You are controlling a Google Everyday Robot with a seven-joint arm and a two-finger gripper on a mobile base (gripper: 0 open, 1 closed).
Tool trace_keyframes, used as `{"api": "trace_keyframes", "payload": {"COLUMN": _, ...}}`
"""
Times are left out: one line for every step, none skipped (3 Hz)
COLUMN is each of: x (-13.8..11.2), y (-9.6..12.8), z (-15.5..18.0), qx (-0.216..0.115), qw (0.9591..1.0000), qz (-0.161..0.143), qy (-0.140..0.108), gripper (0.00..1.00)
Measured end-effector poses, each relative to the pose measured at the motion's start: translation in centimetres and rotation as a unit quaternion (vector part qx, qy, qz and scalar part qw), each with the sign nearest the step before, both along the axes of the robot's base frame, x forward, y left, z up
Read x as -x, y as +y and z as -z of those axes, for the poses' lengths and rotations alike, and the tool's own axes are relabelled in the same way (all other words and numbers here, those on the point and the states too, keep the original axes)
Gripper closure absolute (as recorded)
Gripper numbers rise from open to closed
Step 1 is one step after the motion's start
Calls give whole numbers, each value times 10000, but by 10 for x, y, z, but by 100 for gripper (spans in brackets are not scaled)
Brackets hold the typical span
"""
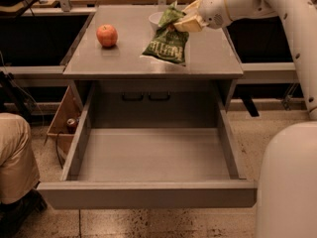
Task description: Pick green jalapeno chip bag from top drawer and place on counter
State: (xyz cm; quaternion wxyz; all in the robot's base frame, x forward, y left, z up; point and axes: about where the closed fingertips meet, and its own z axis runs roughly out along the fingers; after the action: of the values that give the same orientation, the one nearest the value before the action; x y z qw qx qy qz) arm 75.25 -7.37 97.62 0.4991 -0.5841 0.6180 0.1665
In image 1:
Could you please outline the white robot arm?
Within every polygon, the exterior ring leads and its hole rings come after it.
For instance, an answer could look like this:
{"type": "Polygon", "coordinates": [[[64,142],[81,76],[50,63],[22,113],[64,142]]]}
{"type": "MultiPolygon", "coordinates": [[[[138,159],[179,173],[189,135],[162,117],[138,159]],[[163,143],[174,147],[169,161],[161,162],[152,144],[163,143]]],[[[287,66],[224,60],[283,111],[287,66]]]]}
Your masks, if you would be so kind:
{"type": "Polygon", "coordinates": [[[196,0],[181,31],[219,29],[242,19],[278,17],[292,57],[289,88],[301,89],[309,120],[290,125],[267,144],[257,191],[255,238],[317,238],[316,0],[196,0]]]}

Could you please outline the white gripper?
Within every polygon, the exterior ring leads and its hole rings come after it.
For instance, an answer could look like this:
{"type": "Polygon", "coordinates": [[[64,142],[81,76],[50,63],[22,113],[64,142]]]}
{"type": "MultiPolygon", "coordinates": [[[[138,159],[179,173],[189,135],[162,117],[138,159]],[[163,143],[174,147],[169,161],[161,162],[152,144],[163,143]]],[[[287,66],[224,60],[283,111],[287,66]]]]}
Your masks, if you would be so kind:
{"type": "Polygon", "coordinates": [[[261,0],[195,0],[182,10],[186,16],[173,26],[178,32],[201,32],[207,24],[213,29],[224,28],[252,18],[260,5],[261,0]],[[187,15],[197,9],[199,15],[187,15]]]}

